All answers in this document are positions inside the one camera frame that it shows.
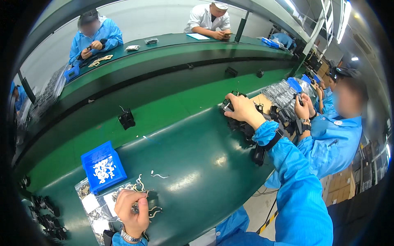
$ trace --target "stack of boxes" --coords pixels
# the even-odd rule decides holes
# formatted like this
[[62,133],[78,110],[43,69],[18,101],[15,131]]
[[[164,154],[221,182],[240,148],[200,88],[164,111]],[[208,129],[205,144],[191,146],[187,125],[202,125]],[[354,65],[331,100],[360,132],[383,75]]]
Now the stack of boxes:
[[342,172],[333,175],[328,189],[328,196],[325,201],[327,207],[354,197],[356,184],[352,171],[353,168],[352,165],[350,165]]

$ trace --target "blue plastic bin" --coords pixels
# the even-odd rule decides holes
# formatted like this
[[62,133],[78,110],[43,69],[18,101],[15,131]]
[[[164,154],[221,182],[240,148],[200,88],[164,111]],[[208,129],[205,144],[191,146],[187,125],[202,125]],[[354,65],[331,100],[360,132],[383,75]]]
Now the blue plastic bin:
[[313,79],[316,80],[316,82],[320,83],[320,79],[316,75],[313,76]]
[[70,82],[70,80],[79,75],[79,65],[72,67],[70,70],[64,71],[63,75],[66,78],[67,83]]
[[292,87],[297,93],[300,93],[302,91],[301,86],[293,77],[289,77],[287,79],[287,83],[289,83],[290,87]]
[[267,39],[267,38],[265,38],[265,37],[263,37],[263,38],[261,39],[261,41],[264,42],[264,43],[266,43],[266,44],[268,44],[268,45],[271,46],[271,47],[279,48],[279,44],[277,44],[277,43],[275,43],[275,42],[272,42],[271,40],[269,40],[269,39]]
[[309,77],[306,76],[305,74],[302,75],[302,78],[301,78],[301,79],[302,79],[303,81],[307,82],[308,84],[310,84],[310,79],[309,79]]
[[[118,153],[116,153],[116,151],[112,148],[111,141],[108,141],[87,152],[86,154],[83,154],[81,156],[81,161],[90,184],[90,191],[93,194],[97,194],[99,191],[102,191],[105,188],[108,188],[111,185],[114,185],[127,178]],[[108,177],[104,178],[105,182],[100,183],[101,179],[98,178],[100,175],[95,175],[96,170],[98,170],[99,174],[105,172],[108,174]]]

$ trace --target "hair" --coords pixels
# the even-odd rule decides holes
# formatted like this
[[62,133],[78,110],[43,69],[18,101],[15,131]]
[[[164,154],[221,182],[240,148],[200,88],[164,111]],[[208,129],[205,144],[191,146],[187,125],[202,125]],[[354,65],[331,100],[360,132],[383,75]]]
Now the hair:
[[359,95],[361,104],[365,104],[368,101],[367,87],[361,79],[345,76],[342,76],[341,78],[341,83],[345,84],[351,91],[355,91]]

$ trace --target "elastic cuff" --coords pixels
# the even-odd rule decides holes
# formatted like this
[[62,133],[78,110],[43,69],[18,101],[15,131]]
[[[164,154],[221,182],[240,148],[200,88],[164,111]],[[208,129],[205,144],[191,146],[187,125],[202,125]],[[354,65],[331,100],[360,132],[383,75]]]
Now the elastic cuff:
[[265,121],[261,126],[255,131],[255,135],[252,140],[257,142],[260,146],[267,145],[274,137],[275,130],[278,128],[279,123],[275,121]]

